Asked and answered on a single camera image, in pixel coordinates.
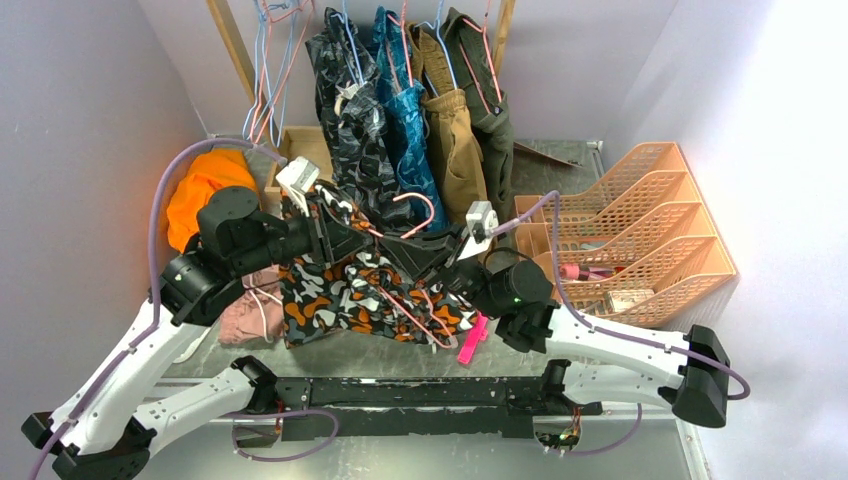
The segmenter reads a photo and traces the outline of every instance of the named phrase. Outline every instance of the wooden rod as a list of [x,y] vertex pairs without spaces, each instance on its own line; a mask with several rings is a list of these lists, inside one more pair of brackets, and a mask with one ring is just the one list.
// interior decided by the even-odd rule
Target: wooden rod
[[501,10],[498,13],[498,28],[495,31],[494,58],[495,75],[500,75],[503,65],[506,41],[509,38],[509,29],[512,26],[512,12],[515,10],[515,0],[501,0]]

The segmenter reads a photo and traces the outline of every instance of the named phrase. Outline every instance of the wooden pole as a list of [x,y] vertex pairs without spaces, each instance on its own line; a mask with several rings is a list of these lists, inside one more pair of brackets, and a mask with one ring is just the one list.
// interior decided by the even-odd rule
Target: wooden pole
[[[223,40],[224,46],[227,48],[227,53],[230,54],[230,60],[233,61],[236,75],[238,75],[239,81],[241,81],[241,85],[244,87],[245,93],[247,93],[247,98],[253,104],[256,102],[256,94],[253,91],[256,75],[254,73],[253,62],[247,53],[247,47],[244,46],[244,40],[241,38],[238,24],[236,24],[235,18],[233,18],[233,11],[230,10],[230,4],[227,0],[206,0],[206,5],[209,7],[209,13],[212,15],[212,18],[215,20],[215,26],[218,27],[218,33],[221,35],[221,40]],[[260,92],[260,112],[266,103],[264,93]],[[269,113],[266,113],[259,119],[260,125],[265,121],[265,116],[268,114],[270,114],[270,109]],[[271,128],[276,131],[277,126],[272,125]],[[263,138],[268,141],[268,145],[273,147],[274,142],[271,141],[270,131],[266,129]]]
[[515,0],[501,0],[501,10],[498,13],[498,28],[495,31],[494,58],[495,75],[500,75],[503,65],[506,41],[509,38],[509,29],[512,25],[512,12],[515,9]]

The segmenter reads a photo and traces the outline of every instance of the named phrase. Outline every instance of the hanging clothes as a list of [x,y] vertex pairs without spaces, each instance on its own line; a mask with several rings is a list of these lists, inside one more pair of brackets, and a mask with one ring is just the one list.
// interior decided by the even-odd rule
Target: hanging clothes
[[[377,98],[388,117],[389,132],[386,146],[389,159],[403,192],[420,193],[433,203],[433,221],[427,231],[438,232],[449,226],[447,215],[427,163],[424,119],[419,103],[424,94],[420,82],[412,80],[406,68],[408,57],[404,55],[404,32],[389,20],[397,19],[394,12],[377,8],[374,31],[369,51],[377,62],[380,77],[377,80]],[[410,200],[419,221],[430,216],[427,206],[418,199]]]
[[356,26],[339,12],[327,8],[324,27],[307,40],[306,49],[333,181],[381,230],[405,231],[419,222],[408,202],[392,200],[400,186],[383,143],[386,115],[377,100],[377,65],[356,38]]
[[486,61],[483,36],[467,25],[465,19],[473,23],[468,15],[451,8],[441,34],[457,84],[465,90],[471,126],[483,151],[483,174],[489,201],[503,222],[512,211],[515,133],[509,120],[506,93],[501,92],[502,101],[498,101],[494,76]]
[[465,92],[454,88],[441,45],[414,27],[409,29],[409,37],[413,75],[432,89],[432,95],[426,95],[422,102],[430,128],[430,168],[448,218],[464,225],[471,204],[487,199],[483,152],[471,130]]

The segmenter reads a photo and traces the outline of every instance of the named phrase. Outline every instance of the pink cloth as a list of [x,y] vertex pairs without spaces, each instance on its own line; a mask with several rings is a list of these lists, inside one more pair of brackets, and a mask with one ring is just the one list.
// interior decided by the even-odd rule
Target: pink cloth
[[219,342],[238,344],[254,338],[263,338],[262,311],[265,312],[265,318],[268,321],[268,337],[276,339],[283,335],[283,307],[258,291],[262,290],[282,300],[280,284],[277,281],[278,271],[279,268],[275,265],[247,275],[242,279],[245,288],[250,287],[251,282],[257,286],[264,285],[254,292],[259,303],[249,292],[245,292],[241,298],[227,307],[219,319],[221,322],[221,332],[218,334]]

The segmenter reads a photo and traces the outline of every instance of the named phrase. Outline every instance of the khaki pants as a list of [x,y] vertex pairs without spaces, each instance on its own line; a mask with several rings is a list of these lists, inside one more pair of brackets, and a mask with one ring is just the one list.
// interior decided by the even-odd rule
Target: khaki pants
[[441,46],[420,30],[410,30],[410,37],[413,75],[431,87],[431,91],[435,90],[434,98],[422,102],[430,127],[427,137],[430,170],[448,219],[464,225],[471,204],[487,198],[483,151],[471,130],[465,92],[454,89]]
[[483,153],[471,132],[465,92],[451,92],[424,102],[430,136],[427,148],[430,169],[439,187],[448,218],[465,224],[465,214],[476,200],[486,199]]

